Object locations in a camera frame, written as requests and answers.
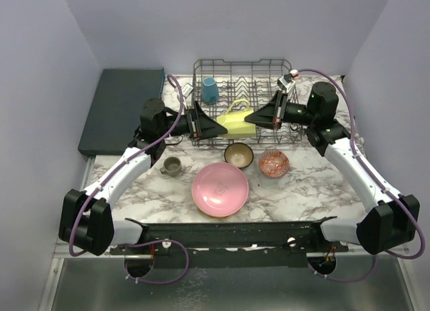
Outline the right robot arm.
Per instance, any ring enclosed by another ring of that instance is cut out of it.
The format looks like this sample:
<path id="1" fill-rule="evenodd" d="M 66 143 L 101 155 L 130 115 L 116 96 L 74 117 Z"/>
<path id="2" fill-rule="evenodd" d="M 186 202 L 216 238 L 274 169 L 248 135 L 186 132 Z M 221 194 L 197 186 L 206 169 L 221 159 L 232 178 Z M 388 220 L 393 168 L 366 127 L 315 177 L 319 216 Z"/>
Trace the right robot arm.
<path id="1" fill-rule="evenodd" d="M 420 203 L 415 196 L 403 195 L 391 187 L 351 143 L 350 133 L 335 119 L 338 102 L 335 86 L 321 81 L 312 86 L 307 104 L 292 103 L 285 93 L 277 91 L 269 103 L 246 116 L 245 121 L 272 130 L 283 123 L 305 126 L 309 143 L 339 170 L 359 196 L 365 218 L 324 219 L 320 229 L 310 233 L 310 246 L 323 252 L 339 241 L 360 245 L 376 255 L 414 239 Z"/>

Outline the brown beige bowl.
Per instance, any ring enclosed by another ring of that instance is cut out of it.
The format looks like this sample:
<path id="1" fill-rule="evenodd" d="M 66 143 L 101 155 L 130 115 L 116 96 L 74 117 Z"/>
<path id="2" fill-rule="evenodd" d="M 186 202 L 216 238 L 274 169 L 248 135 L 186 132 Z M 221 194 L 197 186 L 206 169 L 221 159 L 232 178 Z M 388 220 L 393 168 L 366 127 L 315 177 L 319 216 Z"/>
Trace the brown beige bowl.
<path id="1" fill-rule="evenodd" d="M 247 144 L 235 142 L 225 149 L 224 160 L 239 169 L 244 169 L 253 162 L 254 153 Z"/>

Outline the blue floral mug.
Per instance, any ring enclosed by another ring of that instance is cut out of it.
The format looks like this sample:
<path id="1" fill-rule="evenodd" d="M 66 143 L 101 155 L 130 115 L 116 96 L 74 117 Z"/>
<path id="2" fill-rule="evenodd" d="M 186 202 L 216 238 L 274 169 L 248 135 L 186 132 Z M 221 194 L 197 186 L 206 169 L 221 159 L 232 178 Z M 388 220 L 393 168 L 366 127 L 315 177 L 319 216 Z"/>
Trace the blue floral mug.
<path id="1" fill-rule="evenodd" d="M 215 104 L 218 101 L 218 86 L 212 77 L 206 77 L 202 80 L 201 96 L 202 101 L 208 105 Z"/>

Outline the red patterned bowl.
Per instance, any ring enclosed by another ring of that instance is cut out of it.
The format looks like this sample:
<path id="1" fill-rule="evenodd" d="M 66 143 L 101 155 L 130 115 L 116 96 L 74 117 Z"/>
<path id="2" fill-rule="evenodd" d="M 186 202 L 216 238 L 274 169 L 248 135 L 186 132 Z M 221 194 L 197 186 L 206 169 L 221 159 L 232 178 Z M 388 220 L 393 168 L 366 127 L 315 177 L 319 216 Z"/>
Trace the red patterned bowl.
<path id="1" fill-rule="evenodd" d="M 260 170 L 268 177 L 280 178 L 290 170 L 289 158 L 280 150 L 267 149 L 259 155 Z"/>

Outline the small grey cup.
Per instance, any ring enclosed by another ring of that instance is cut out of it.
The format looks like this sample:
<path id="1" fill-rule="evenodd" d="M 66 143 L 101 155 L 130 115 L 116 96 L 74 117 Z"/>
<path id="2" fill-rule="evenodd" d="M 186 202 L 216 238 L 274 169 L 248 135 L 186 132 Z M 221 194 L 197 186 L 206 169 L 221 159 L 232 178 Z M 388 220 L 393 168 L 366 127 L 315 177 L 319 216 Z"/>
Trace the small grey cup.
<path id="1" fill-rule="evenodd" d="M 164 175 L 175 177 L 180 174 L 181 169 L 181 160 L 178 157 L 167 157 L 163 161 L 163 166 L 160 168 L 160 172 Z"/>

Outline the yellow-green faceted mug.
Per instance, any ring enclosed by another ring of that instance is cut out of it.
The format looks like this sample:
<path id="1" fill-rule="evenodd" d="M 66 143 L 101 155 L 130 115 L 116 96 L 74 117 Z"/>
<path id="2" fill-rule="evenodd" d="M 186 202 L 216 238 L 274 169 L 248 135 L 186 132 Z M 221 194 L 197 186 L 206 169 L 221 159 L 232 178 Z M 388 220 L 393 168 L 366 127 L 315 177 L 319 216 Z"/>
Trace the yellow-green faceted mug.
<path id="1" fill-rule="evenodd" d="M 233 108 L 244 103 L 243 109 L 233 110 Z M 245 118 L 254 112 L 250 102 L 246 98 L 234 100 L 224 114 L 216 118 L 216 122 L 224 127 L 227 132 L 220 135 L 226 139 L 252 138 L 256 136 L 256 125 L 246 122 Z"/>

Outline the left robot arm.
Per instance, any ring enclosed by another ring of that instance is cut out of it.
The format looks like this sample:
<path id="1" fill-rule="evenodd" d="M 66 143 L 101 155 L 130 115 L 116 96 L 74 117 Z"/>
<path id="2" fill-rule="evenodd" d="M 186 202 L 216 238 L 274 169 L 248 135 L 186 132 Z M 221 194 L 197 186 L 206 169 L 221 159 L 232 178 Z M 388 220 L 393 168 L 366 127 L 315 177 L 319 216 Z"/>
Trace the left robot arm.
<path id="1" fill-rule="evenodd" d="M 133 253 L 148 248 L 143 224 L 130 219 L 114 220 L 112 206 L 163 154 L 168 136 L 189 135 L 194 140 L 226 134 L 225 127 L 207 116 L 199 104 L 174 111 L 159 98 L 146 101 L 140 126 L 120 159 L 96 182 L 82 191 L 70 190 L 63 199 L 58 237 L 69 253 L 80 248 L 99 256 L 112 245 L 126 245 Z"/>

